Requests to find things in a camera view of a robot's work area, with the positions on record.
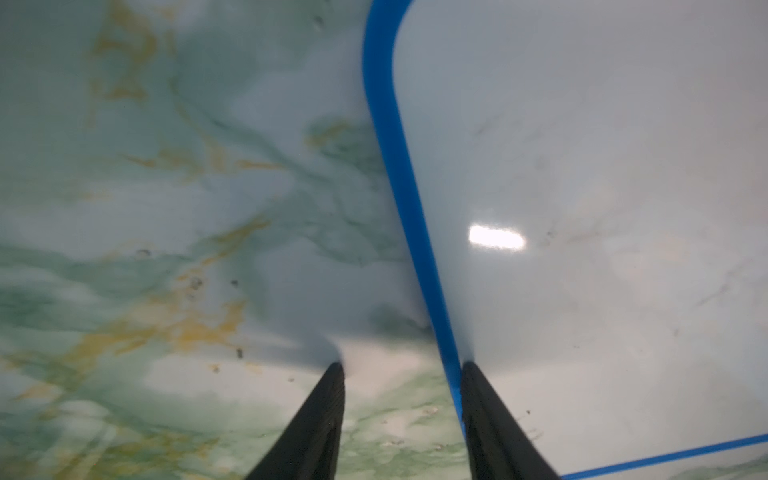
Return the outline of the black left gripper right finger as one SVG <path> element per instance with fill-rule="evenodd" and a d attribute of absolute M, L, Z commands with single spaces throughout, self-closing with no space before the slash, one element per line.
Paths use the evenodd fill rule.
<path fill-rule="evenodd" d="M 460 393 L 474 479 L 560 479 L 472 361 L 462 367 Z"/>

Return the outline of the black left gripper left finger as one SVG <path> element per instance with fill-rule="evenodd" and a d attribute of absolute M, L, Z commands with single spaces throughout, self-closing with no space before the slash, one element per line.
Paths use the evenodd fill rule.
<path fill-rule="evenodd" d="M 327 480 L 336 474 L 345 407 L 344 369 L 334 362 L 246 480 Z"/>

